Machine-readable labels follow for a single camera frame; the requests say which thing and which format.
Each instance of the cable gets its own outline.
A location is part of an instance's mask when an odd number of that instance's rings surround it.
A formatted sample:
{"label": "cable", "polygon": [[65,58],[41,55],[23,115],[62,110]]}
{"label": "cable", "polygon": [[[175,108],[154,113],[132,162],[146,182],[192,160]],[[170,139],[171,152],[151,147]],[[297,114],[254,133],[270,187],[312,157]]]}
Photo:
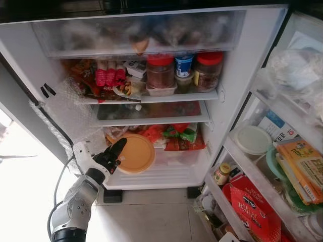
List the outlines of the cable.
{"label": "cable", "polygon": [[55,205],[53,207],[53,209],[51,210],[51,212],[49,213],[49,216],[48,216],[48,220],[47,220],[47,232],[48,232],[48,237],[49,237],[49,240],[51,240],[51,231],[50,231],[50,220],[51,220],[51,217],[52,217],[52,214],[54,213],[54,211],[57,209],[57,207],[62,204],[63,201],[59,202],[57,205]]}
{"label": "cable", "polygon": [[62,171],[61,171],[61,174],[59,176],[59,179],[57,180],[57,183],[56,183],[56,187],[55,187],[55,190],[54,190],[54,207],[57,206],[57,190],[59,188],[59,184],[61,182],[61,179],[62,179],[62,176],[64,174],[64,171],[65,171],[65,168],[67,167],[67,165],[71,162],[71,160],[73,160],[75,158],[75,156],[73,155],[64,165]]}

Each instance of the floor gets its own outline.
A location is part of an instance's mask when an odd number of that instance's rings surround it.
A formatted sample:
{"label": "floor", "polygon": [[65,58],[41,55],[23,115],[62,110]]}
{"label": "floor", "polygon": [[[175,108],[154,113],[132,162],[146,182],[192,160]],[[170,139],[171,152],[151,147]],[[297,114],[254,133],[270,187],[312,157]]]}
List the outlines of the floor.
{"label": "floor", "polygon": [[[47,216],[62,164],[13,122],[0,142],[0,155],[36,155],[0,164],[0,241],[49,241]],[[65,172],[63,199],[75,177]],[[125,191],[122,203],[92,206],[87,242],[206,242],[208,235],[187,199],[186,189]]]}

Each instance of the robotic arm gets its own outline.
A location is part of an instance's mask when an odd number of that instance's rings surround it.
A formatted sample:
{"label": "robotic arm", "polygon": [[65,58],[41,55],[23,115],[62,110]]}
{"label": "robotic arm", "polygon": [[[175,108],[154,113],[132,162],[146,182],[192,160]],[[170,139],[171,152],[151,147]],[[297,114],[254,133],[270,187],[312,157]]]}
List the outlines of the robotic arm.
{"label": "robotic arm", "polygon": [[120,139],[104,152],[91,157],[84,143],[77,143],[73,151],[83,173],[67,192],[63,203],[52,214],[52,242],[85,242],[91,206],[100,186],[109,180],[120,164],[118,156],[127,143]]}

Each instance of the red lid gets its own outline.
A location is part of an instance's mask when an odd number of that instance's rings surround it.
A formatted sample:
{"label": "red lid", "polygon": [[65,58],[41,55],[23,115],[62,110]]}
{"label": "red lid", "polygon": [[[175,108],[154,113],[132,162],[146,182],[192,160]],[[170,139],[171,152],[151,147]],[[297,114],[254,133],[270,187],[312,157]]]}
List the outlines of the red lid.
{"label": "red lid", "polygon": [[197,61],[207,66],[219,64],[222,59],[223,52],[206,52],[197,54]]}
{"label": "red lid", "polygon": [[150,54],[148,56],[148,63],[154,66],[166,66],[172,63],[174,57],[169,54]]}

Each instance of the refrigerator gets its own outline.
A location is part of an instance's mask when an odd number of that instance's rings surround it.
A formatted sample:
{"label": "refrigerator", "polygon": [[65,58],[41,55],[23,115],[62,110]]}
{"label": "refrigerator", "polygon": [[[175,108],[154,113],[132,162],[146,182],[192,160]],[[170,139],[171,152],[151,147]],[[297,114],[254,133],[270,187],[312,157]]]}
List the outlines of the refrigerator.
{"label": "refrigerator", "polygon": [[[2,68],[10,73],[7,78],[10,81],[0,84],[3,91],[2,108],[63,163],[72,156],[73,145],[80,141],[87,143],[90,153],[104,150],[102,127],[199,123],[206,148],[169,152],[156,147],[156,159],[150,169],[132,175],[116,170],[108,183],[104,184],[106,188],[140,190],[203,186],[202,193],[213,195],[239,239],[255,241],[212,177],[222,162],[234,162],[269,202],[295,241],[316,241],[255,162],[233,141],[232,132],[246,122],[257,125],[264,117],[264,110],[270,109],[323,153],[322,128],[305,122],[308,111],[294,100],[280,94],[274,97],[267,95],[271,91],[271,86],[267,85],[269,80],[259,74],[270,55],[279,51],[311,48],[323,52],[323,21],[311,16],[319,16],[319,13],[313,9],[307,14],[300,13],[288,4],[251,5],[247,2],[245,6],[195,1],[176,4],[167,1],[162,4],[142,2],[141,5],[128,1],[87,3],[67,1],[61,3],[59,11],[49,6],[48,9],[40,8],[43,13],[35,11],[27,15],[17,11],[12,16],[8,14],[1,18]],[[125,37],[131,24],[141,28],[142,23],[151,20],[155,21],[154,27],[157,29],[162,28],[159,26],[162,19],[167,19],[172,26],[180,26],[174,30],[180,33],[183,26],[189,26],[187,23],[180,25],[183,16],[184,21],[192,23],[199,18],[208,21],[211,34],[206,37],[199,35],[197,44],[181,44],[176,39],[175,45],[158,45],[150,38],[145,53],[140,56]],[[114,25],[120,25],[120,28],[110,28]],[[92,32],[93,28],[104,29],[105,33],[110,31],[119,39],[113,41],[106,34],[102,46],[100,35]],[[192,37],[193,30],[186,31]],[[217,41],[210,43],[210,35]],[[141,105],[153,103],[157,109],[162,107],[161,103],[174,102],[198,106],[195,114],[184,112],[177,116],[137,116],[127,119],[114,116],[98,120],[97,109],[100,105],[116,106],[134,102],[98,102],[75,95],[65,85],[66,74],[61,65],[62,59],[71,58],[104,57],[125,61],[145,59],[148,54],[157,52],[181,55],[200,51],[225,53],[216,90],[142,97]]]}

